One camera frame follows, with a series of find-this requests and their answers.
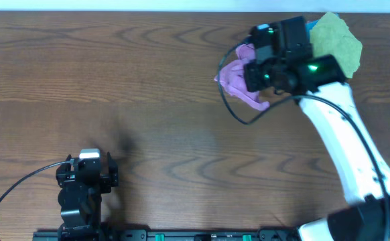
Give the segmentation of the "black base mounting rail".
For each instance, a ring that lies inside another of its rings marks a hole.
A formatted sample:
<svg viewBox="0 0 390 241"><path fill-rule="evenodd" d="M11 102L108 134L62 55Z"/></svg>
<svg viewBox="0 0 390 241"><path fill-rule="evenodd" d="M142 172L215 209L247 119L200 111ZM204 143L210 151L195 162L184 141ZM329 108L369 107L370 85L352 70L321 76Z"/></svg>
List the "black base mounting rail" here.
<svg viewBox="0 0 390 241"><path fill-rule="evenodd" d="M32 241L94 240L94 241L300 241L298 233L286 229L262 229L259 231L147 231L121 230L103 232L85 237L65 238L63 233L34 232Z"/></svg>

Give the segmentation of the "green microfiber cloth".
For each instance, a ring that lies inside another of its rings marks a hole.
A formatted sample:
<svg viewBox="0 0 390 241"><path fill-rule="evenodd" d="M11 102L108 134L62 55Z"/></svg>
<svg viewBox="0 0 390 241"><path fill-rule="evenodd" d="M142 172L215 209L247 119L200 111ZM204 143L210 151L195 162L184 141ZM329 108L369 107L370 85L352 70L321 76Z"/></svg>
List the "green microfiber cloth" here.
<svg viewBox="0 0 390 241"><path fill-rule="evenodd" d="M334 56L347 78L358 70L363 45L337 14L327 12L317 21L310 30L310 43L315 58Z"/></svg>

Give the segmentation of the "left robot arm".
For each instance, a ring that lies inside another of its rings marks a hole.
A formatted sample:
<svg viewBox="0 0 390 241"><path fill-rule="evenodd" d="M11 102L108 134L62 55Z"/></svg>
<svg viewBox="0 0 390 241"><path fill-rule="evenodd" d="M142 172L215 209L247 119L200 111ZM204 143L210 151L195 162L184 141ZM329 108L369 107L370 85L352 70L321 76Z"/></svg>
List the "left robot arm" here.
<svg viewBox="0 0 390 241"><path fill-rule="evenodd" d="M102 195L119 185L119 168L107 153L108 173L102 173L98 149L83 149L79 157L67 156L56 170L61 190L58 194L60 215L64 223L58 228L58 239L111 240L107 225L101 222Z"/></svg>

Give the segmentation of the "blue microfiber cloth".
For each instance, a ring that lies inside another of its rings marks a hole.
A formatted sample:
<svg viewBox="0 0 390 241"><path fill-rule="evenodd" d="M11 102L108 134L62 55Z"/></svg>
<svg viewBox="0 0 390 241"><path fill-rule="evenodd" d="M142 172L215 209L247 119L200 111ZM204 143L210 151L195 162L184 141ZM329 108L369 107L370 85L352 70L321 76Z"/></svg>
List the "blue microfiber cloth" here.
<svg viewBox="0 0 390 241"><path fill-rule="evenodd" d="M316 33L320 32L321 30L330 30L333 27L335 27L338 22L340 21L340 17L336 13L325 13L320 19L309 21L306 23L306 30L308 37L311 36L312 30L314 30Z"/></svg>

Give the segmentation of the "purple microfiber cloth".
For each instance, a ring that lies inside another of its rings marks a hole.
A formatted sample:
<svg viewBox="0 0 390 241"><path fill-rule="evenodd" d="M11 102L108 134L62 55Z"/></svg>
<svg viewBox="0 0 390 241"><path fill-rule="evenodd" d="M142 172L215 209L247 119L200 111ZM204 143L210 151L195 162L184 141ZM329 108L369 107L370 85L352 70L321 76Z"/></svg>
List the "purple microfiber cloth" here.
<svg viewBox="0 0 390 241"><path fill-rule="evenodd" d="M237 97L251 108L263 111L270 107L267 101L261 101L259 92L249 92L244 78L244 65L255 59L253 44L242 44L236 50L237 59L220 71L220 84L231 96Z"/></svg>

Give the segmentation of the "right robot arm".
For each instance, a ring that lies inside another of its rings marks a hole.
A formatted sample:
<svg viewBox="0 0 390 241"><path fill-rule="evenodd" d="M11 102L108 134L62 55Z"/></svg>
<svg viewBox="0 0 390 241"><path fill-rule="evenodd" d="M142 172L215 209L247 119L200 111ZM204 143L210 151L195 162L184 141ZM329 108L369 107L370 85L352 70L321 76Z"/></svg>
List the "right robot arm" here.
<svg viewBox="0 0 390 241"><path fill-rule="evenodd" d="M390 167L360 118L336 58L314 56L303 17L255 26L248 42L255 57L244 67L247 90L272 87L296 100L322 138L348 203L301 225L300 239L390 239Z"/></svg>

